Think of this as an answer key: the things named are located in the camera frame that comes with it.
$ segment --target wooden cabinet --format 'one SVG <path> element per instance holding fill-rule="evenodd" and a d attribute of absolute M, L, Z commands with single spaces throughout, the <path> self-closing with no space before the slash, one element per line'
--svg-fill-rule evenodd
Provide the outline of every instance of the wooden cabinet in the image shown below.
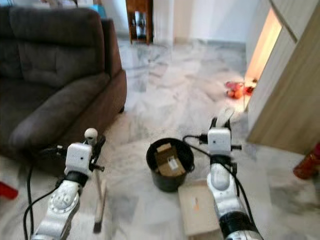
<path fill-rule="evenodd" d="M 249 100 L 247 140 L 306 154 L 320 142 L 320 3 L 273 1 L 287 26 Z"/>
<path fill-rule="evenodd" d="M 126 0 L 129 37 L 133 41 L 153 42 L 153 0 Z M 144 15 L 142 22 L 136 21 L 136 12 Z M 145 29 L 144 33 L 137 33 L 137 27 Z"/>

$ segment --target black cable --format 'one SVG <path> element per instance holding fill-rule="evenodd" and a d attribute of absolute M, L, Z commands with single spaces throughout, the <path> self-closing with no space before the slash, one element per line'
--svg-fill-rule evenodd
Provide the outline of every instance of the black cable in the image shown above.
<path fill-rule="evenodd" d="M 53 190 L 51 190 L 50 192 L 46 193 L 45 195 L 37 198 L 34 202 L 32 202 L 31 204 L 29 204 L 29 206 L 26 208 L 24 215 L 23 215 L 23 232 L 24 232 L 24 239 L 28 240 L 28 231 L 27 231 L 27 215 L 30 209 L 32 209 L 32 206 L 37 203 L 38 201 L 40 201 L 41 199 L 44 199 L 45 197 L 47 197 L 48 195 L 52 194 L 55 190 L 57 189 L 57 187 L 55 187 Z"/>
<path fill-rule="evenodd" d="M 196 146 L 188 143 L 188 142 L 186 141 L 187 138 L 199 139 L 199 136 L 196 136 L 196 135 L 186 135 L 186 136 L 184 136 L 184 137 L 182 138 L 182 141 L 183 141 L 185 144 L 187 144 L 189 147 L 191 147 L 191 148 L 193 148 L 193 149 L 195 149 L 195 150 L 197 150 L 197 151 L 199 151 L 199 152 L 207 155 L 209 158 L 213 157 L 213 155 L 207 153 L 206 151 L 204 151 L 204 150 L 202 150 L 202 149 L 200 149 L 200 148 L 198 148 L 198 147 L 196 147 Z M 257 226 L 256 226 L 256 223 L 255 223 L 255 221 L 254 221 L 254 217 L 253 217 L 252 212 L 251 212 L 250 204 L 249 204 L 249 201 L 248 201 L 248 198 L 247 198 L 245 189 L 244 189 L 244 187 L 242 186 L 241 182 L 238 180 L 237 176 L 236 176 L 235 174 L 233 174 L 233 172 L 231 172 L 230 169 L 228 169 L 222 162 L 220 162 L 218 159 L 216 159 L 216 161 L 217 161 L 218 164 L 222 165 L 222 166 L 233 176 L 233 178 L 234 178 L 234 180 L 235 180 L 235 183 L 238 184 L 238 186 L 240 187 L 240 190 L 241 190 L 241 192 L 242 192 L 243 199 L 244 199 L 244 202 L 245 202 L 247 211 L 248 211 L 248 215 L 249 215 L 250 221 L 251 221 L 252 225 L 254 226 L 254 228 L 256 229 L 256 231 L 260 234 L 260 232 L 258 231 L 258 228 L 257 228 Z"/>
<path fill-rule="evenodd" d="M 29 203 L 29 206 L 31 206 L 31 208 L 30 208 L 30 238 L 31 238 L 31 235 L 34 234 L 34 212 L 32 209 L 32 198 L 31 198 L 31 187 L 30 187 L 31 175 L 32 175 L 33 169 L 34 169 L 34 166 L 32 165 L 30 167 L 29 174 L 28 174 L 28 177 L 26 180 L 26 190 L 27 190 L 27 194 L 28 194 L 28 203 Z"/>

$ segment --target white marble tile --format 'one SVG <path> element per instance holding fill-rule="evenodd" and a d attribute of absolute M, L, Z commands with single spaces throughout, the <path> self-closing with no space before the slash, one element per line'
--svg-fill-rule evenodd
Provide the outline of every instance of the white marble tile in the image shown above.
<path fill-rule="evenodd" d="M 212 117 L 225 106 L 237 109 L 232 141 L 243 144 L 243 151 L 234 152 L 234 158 L 264 239 L 320 239 L 319 184 L 316 188 L 314 182 L 300 181 L 291 172 L 303 156 L 247 143 L 243 100 L 225 95 L 225 82 L 243 81 L 243 45 L 195 41 L 146 46 L 120 40 L 119 48 L 127 74 L 127 102 L 125 112 L 104 133 L 107 143 L 99 159 L 106 167 L 102 177 L 107 180 L 110 214 L 105 215 L 102 233 L 92 234 L 97 194 L 93 182 L 88 182 L 69 239 L 187 239 L 178 194 L 155 187 L 146 152 L 160 138 L 206 132 Z M 194 152 L 194 164 L 186 182 L 205 179 L 209 172 L 209 160 L 201 153 Z M 27 172 L 18 166 L 15 170 L 19 197 L 0 199 L 0 239 L 22 238 Z M 36 171 L 31 183 L 33 198 L 50 190 L 54 182 L 55 178 Z M 36 225 L 46 207 L 46 200 L 35 207 Z M 221 236 L 204 239 L 220 240 Z"/>

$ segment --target sofa armrest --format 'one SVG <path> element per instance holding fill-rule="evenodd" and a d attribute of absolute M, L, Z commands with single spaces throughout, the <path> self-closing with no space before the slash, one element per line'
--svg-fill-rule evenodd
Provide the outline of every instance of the sofa armrest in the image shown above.
<path fill-rule="evenodd" d="M 18 150 L 46 148 L 64 134 L 109 80 L 107 74 L 100 73 L 66 85 L 15 128 L 10 145 Z"/>
<path fill-rule="evenodd" d="M 113 78 L 121 69 L 117 35 L 112 19 L 101 19 L 104 38 L 104 69 Z"/>

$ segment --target white knob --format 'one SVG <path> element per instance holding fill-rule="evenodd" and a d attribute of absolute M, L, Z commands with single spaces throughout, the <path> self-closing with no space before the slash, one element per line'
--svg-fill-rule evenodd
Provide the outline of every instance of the white knob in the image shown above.
<path fill-rule="evenodd" d="M 84 132 L 84 137 L 87 140 L 88 144 L 94 146 L 97 143 L 98 131 L 94 128 L 88 128 Z"/>

